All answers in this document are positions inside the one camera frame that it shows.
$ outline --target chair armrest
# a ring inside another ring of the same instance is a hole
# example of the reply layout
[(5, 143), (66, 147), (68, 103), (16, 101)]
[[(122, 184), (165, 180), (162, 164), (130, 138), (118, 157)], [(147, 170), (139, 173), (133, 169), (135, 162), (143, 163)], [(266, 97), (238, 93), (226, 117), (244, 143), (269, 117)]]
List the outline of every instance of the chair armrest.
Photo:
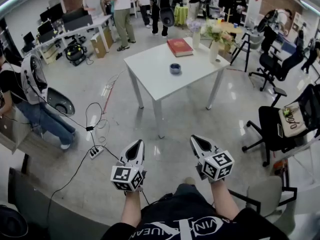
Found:
[(273, 55), (274, 59), (282, 62), (282, 58), (280, 58), (278, 55), (276, 55), (273, 51), (270, 51), (270, 53)]
[(249, 203), (249, 204), (251, 204), (251, 205), (256, 206), (256, 212), (257, 212), (258, 214), (260, 214), (260, 211), (261, 211), (261, 202), (259, 202), (259, 201), (257, 201), (257, 200), (254, 200), (254, 199), (252, 199), (252, 198), (249, 198), (249, 197), (247, 197), (247, 196), (244, 196), (244, 195), (242, 195), (242, 194), (239, 194), (239, 193), (237, 193), (237, 192), (234, 192), (234, 191), (232, 191), (232, 190), (230, 190), (230, 189), (228, 189), (228, 190), (229, 190), (230, 194), (233, 195), (234, 197), (239, 198), (239, 199), (241, 199), (241, 200), (243, 200), (243, 201), (245, 201), (245, 202), (247, 202), (247, 203)]
[(282, 191), (290, 191), (290, 192), (293, 192), (293, 197), (287, 199), (287, 200), (284, 200), (282, 202), (279, 203), (278, 207), (279, 206), (283, 206), (287, 203), (290, 203), (292, 201), (295, 201), (297, 199), (297, 192), (298, 192), (298, 189), (296, 187), (288, 187), (288, 186), (283, 186), (282, 187)]
[(276, 48), (273, 44), (271, 44), (271, 47), (274, 49), (274, 54), (280, 53), (280, 50)]
[(284, 90), (282, 90), (282, 89), (280, 89), (278, 87), (273, 87), (273, 91), (274, 91), (275, 94), (278, 94), (278, 95), (281, 95), (281, 96), (284, 96), (284, 97), (288, 96), (287, 93)]

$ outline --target black office chair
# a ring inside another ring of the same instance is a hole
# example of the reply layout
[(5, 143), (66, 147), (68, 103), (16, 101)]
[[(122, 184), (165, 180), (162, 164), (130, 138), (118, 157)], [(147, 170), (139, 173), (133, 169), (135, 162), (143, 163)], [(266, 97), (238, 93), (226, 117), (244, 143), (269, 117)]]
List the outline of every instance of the black office chair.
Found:
[(294, 54), (285, 59), (283, 62), (282, 59), (277, 55), (277, 52), (279, 52), (279, 50), (273, 45), (272, 47), (274, 48), (274, 52), (271, 51), (270, 53), (273, 57), (269, 56), (269, 54), (266, 53), (263, 53), (260, 56), (259, 62), (264, 67), (264, 69), (258, 67), (257, 71), (261, 71), (261, 73), (249, 73), (250, 77), (252, 75), (257, 75), (264, 78), (263, 87), (260, 88), (261, 92), (264, 90), (267, 82), (269, 82), (273, 87), (276, 87), (274, 84), (275, 77), (279, 81), (283, 82), (286, 79), (289, 70), (304, 60), (304, 52), (299, 47), (297, 47)]
[(280, 137), (278, 134), (278, 125), (282, 126), (279, 116), (281, 108), (275, 107), (281, 96), (287, 96), (286, 92), (280, 88), (273, 88), (277, 94), (271, 106), (261, 106), (259, 108), (259, 120), (261, 128), (252, 121), (246, 123), (247, 127), (252, 126), (261, 136), (262, 139), (251, 146), (243, 146), (242, 151), (245, 152), (261, 143), (265, 143), (266, 161), (262, 166), (266, 167), (270, 164), (270, 151), (279, 151), (286, 153), (297, 147), (298, 138), (304, 137), (307, 133), (318, 129), (315, 136), (318, 136), (320, 129), (320, 85), (309, 84), (302, 94), (294, 101), (299, 103), (303, 121), (306, 130), (293, 137), (286, 137), (284, 134)]

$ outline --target khaki pants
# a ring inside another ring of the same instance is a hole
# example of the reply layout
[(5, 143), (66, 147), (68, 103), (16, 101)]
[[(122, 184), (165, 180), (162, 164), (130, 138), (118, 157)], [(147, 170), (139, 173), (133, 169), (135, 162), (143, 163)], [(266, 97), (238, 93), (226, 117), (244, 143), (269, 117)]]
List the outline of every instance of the khaki pants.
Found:
[(199, 13), (200, 2), (189, 3), (188, 19), (196, 20)]
[(128, 46), (127, 33), (131, 41), (135, 41), (134, 29), (130, 22), (130, 9), (114, 11), (114, 23), (116, 30), (121, 38), (121, 45)]

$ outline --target cardboard box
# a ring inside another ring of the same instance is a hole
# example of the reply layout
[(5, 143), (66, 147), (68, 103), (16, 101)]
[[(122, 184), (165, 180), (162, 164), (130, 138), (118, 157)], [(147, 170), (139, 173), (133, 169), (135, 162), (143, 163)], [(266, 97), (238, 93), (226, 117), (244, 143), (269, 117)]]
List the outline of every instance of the cardboard box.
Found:
[[(109, 27), (106, 27), (103, 29), (103, 33), (104, 33), (104, 37), (105, 37), (105, 40), (106, 40), (106, 43), (110, 49), (110, 47), (112, 46), (113, 44), (113, 39), (112, 39), (112, 36), (111, 36), (111, 31), (109, 29)], [(92, 46), (93, 46), (93, 50), (95, 52), (95, 55), (98, 59), (101, 59), (103, 57), (105, 57), (106, 55), (106, 49), (105, 49), (105, 46), (104, 46), (104, 42), (102, 41), (102, 38), (100, 36), (100, 33), (96, 33), (92, 38), (91, 38), (91, 43), (92, 43)]]

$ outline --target white sneaker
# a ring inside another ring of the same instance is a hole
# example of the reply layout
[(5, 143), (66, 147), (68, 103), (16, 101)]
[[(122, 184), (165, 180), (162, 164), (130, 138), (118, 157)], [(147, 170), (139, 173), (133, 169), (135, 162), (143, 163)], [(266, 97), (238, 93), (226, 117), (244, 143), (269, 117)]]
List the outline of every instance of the white sneaker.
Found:
[(70, 148), (70, 144), (68, 144), (68, 145), (62, 145), (62, 144), (61, 144), (60, 148), (61, 148), (62, 150), (67, 150), (68, 148)]

